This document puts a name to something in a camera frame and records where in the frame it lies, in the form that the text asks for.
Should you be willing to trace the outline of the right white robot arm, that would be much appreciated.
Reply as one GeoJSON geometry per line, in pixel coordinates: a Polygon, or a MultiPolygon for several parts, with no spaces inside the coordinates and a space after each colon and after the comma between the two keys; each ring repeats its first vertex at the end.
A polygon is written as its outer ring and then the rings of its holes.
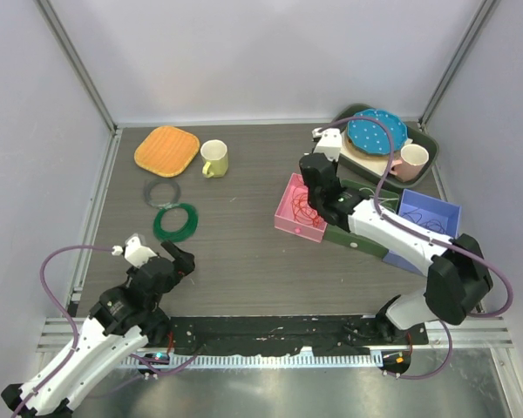
{"type": "Polygon", "coordinates": [[[462,234],[454,239],[427,230],[383,208],[368,194],[342,186],[336,163],[322,153],[302,156],[299,167],[309,206],[328,224],[387,247],[426,277],[423,290],[395,297],[378,312],[376,331],[383,342],[399,342],[421,322],[459,325],[492,289],[473,237],[462,234]]]}

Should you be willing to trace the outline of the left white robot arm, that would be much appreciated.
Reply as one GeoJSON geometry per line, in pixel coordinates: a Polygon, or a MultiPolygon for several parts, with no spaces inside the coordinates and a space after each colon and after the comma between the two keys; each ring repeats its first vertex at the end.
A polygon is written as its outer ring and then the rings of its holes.
{"type": "Polygon", "coordinates": [[[62,313],[71,327],[70,341],[33,378],[1,393],[13,416],[69,417],[122,360],[166,341],[171,322],[160,301],[194,271],[195,259],[169,240],[161,246],[166,257],[134,234],[124,245],[106,248],[129,263],[126,280],[99,296],[81,326],[62,313]]]}

